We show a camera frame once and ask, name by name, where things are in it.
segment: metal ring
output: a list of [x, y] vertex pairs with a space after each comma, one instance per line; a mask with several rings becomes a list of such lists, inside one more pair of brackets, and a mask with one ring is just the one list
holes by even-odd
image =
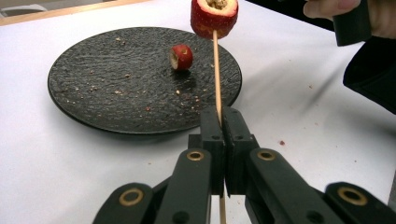
[[[346, 202], [359, 206], [364, 206], [367, 204], [367, 197], [356, 189], [349, 187], [341, 187], [340, 189], [337, 190], [337, 193]], [[350, 195], [348, 196], [348, 193], [354, 194], [356, 198], [352, 198], [350, 197]]]
[[187, 158], [190, 161], [201, 161], [204, 159], [204, 156], [205, 156], [204, 153], [200, 151], [192, 151], [187, 154]]
[[[132, 200], [129, 200], [129, 199], [127, 199], [127, 195], [131, 194], [131, 193], [137, 194], [137, 197]], [[138, 189], [138, 188], [128, 189], [128, 190], [125, 190], [121, 194], [121, 196], [119, 198], [119, 202], [120, 202], [120, 204], [122, 204], [124, 206], [133, 206], [133, 205], [140, 203], [143, 200], [143, 196], [144, 196], [144, 193], [141, 189]]]
[[264, 161], [273, 161], [275, 159], [275, 154], [269, 150], [261, 150], [257, 153], [257, 157]]

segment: red strawberry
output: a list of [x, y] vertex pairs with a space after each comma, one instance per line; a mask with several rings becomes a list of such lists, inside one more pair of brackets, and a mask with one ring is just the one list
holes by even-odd
[[237, 0], [192, 0], [191, 28], [200, 37], [213, 38], [213, 30], [218, 31], [218, 39], [228, 35], [238, 17]]
[[192, 65], [192, 51], [187, 45], [175, 45], [170, 50], [169, 59], [176, 71], [188, 70]]

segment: textured black plate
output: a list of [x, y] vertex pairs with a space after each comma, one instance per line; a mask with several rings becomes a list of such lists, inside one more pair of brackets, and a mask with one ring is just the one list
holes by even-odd
[[[168, 53], [191, 47], [190, 72], [173, 71]], [[221, 98], [231, 105], [242, 76], [219, 47]], [[199, 125], [215, 104], [213, 43], [196, 34], [159, 27], [120, 29], [87, 38], [65, 51], [49, 72], [49, 94], [71, 118], [114, 133], [161, 134]]]

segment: finger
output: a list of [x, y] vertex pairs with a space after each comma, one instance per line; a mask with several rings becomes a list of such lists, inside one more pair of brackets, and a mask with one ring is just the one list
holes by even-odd
[[357, 7], [361, 0], [308, 0], [304, 5], [304, 14], [308, 18], [330, 19]]

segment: black sleeve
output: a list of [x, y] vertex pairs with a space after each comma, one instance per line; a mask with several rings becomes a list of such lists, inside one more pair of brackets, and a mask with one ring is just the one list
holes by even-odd
[[369, 39], [347, 66], [344, 85], [396, 114], [396, 40]]

